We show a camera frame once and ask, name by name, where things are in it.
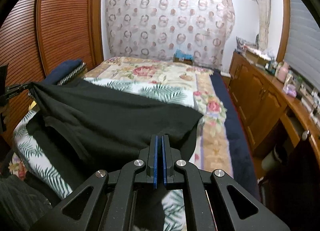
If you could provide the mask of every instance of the bed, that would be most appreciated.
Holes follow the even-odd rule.
[[[210,69],[179,62],[113,57],[86,73],[85,80],[163,102],[190,106],[201,112],[204,116],[198,124],[196,149],[190,162],[207,171],[223,169],[258,198],[247,142],[227,89],[217,71],[213,73]],[[157,92],[164,88],[166,92],[170,91],[170,98],[166,96],[163,99],[163,92]],[[36,113],[34,108],[16,127],[13,135],[15,150],[27,170],[64,199],[72,192],[72,188],[62,179],[26,130],[28,121]],[[183,229],[185,215],[181,198],[182,191],[178,190],[169,192],[162,199],[166,215],[164,230]],[[172,214],[172,207],[178,207],[179,210]]]

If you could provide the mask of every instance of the patterned curtain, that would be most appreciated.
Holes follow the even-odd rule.
[[[258,0],[259,4],[259,49],[264,51],[268,46],[270,24],[270,0]]]
[[[177,49],[194,64],[222,67],[234,23],[232,0],[107,0],[110,54],[170,61]]]

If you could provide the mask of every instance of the white wall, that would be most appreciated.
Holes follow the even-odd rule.
[[[268,51],[277,57],[283,23],[283,0],[270,0],[270,25],[268,35]]]
[[[229,70],[232,54],[236,48],[236,36],[255,42],[256,35],[259,32],[259,10],[257,2],[255,0],[232,0],[232,2],[235,8],[236,22],[224,48],[222,58],[224,71]],[[110,54],[106,30],[105,0],[101,0],[101,29],[103,54],[104,58],[107,59],[110,58]]]

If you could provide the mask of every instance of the bottle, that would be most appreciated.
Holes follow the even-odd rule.
[[[284,83],[288,72],[289,72],[289,64],[284,62],[283,66],[279,69],[277,79],[282,83]]]

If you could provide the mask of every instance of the window blind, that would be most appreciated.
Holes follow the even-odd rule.
[[[290,0],[290,29],[284,60],[320,90],[320,29],[301,0]]]

